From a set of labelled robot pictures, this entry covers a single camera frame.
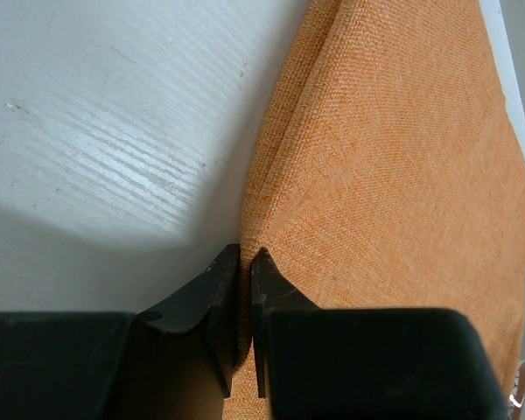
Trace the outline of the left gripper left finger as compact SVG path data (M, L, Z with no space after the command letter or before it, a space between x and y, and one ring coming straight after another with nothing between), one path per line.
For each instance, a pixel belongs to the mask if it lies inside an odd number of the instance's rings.
M193 280L137 317L170 336L200 330L201 348L225 397L237 362L237 289L241 251L229 244Z

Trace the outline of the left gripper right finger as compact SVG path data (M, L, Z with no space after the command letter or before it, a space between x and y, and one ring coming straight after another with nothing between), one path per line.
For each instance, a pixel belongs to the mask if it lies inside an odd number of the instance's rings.
M327 394L327 311L318 308L261 248L250 264L251 317L260 397Z

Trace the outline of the orange cloth placemat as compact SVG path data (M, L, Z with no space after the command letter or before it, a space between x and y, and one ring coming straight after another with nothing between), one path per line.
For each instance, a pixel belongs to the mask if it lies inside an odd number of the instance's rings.
M226 419L504 419L525 324L525 160L476 1L313 1L241 210ZM250 264L327 311L327 394L260 397Z

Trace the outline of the floral patterned ceramic plate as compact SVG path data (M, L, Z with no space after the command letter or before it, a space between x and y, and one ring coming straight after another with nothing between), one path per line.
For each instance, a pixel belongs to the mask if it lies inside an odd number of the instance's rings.
M514 378L514 386L507 400L508 418L519 417L525 399L525 360L520 360Z

